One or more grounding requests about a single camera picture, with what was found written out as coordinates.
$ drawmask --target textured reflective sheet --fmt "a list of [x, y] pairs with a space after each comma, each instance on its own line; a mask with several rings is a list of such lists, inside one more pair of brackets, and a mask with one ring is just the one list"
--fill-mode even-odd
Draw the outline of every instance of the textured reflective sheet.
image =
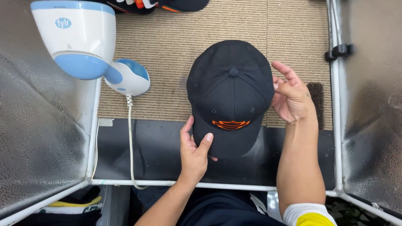
[[340, 2], [345, 192], [402, 213], [402, 1]]
[[0, 219], [85, 178], [96, 81], [63, 73], [30, 1], [0, 1]]

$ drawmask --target fingernail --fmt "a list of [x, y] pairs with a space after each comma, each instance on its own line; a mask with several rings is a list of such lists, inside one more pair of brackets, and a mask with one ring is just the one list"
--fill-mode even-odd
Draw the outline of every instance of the fingernail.
[[213, 134], [212, 133], [207, 133], [207, 137], [206, 137], [207, 141], [211, 141], [212, 138], [213, 138]]

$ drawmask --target forearm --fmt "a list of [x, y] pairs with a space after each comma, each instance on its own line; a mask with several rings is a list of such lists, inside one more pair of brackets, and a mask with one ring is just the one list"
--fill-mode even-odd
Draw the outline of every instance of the forearm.
[[174, 226], [195, 186], [180, 180], [137, 221], [136, 226]]
[[277, 189], [281, 215], [295, 203], [325, 203], [325, 186], [318, 165], [316, 117], [286, 126], [279, 161]]

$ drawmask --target yellow fabric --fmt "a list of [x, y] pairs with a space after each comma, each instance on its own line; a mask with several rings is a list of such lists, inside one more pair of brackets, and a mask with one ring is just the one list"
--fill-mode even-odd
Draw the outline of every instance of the yellow fabric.
[[308, 213], [301, 215], [296, 222], [296, 226], [335, 226], [327, 217], [318, 213]]
[[98, 203], [101, 199], [102, 199], [102, 196], [98, 196], [98, 197], [94, 198], [90, 203], [86, 203], [86, 204], [74, 204], [74, 203], [68, 203], [68, 202], [55, 201], [48, 206], [52, 206], [52, 207], [63, 207], [63, 206], [87, 207], [89, 205]]

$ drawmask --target hand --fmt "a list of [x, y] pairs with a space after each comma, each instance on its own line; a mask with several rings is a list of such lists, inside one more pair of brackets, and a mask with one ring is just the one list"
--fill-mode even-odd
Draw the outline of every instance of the hand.
[[190, 116], [180, 130], [181, 173], [177, 181], [195, 187], [207, 171], [207, 154], [212, 144], [213, 134], [207, 133], [200, 147], [197, 148], [193, 136], [190, 137], [189, 134], [193, 123], [194, 117]]
[[289, 124], [311, 117], [317, 120], [316, 108], [307, 86], [290, 67], [274, 61], [272, 67], [285, 76], [287, 81], [273, 77], [275, 94], [271, 106], [280, 118]]

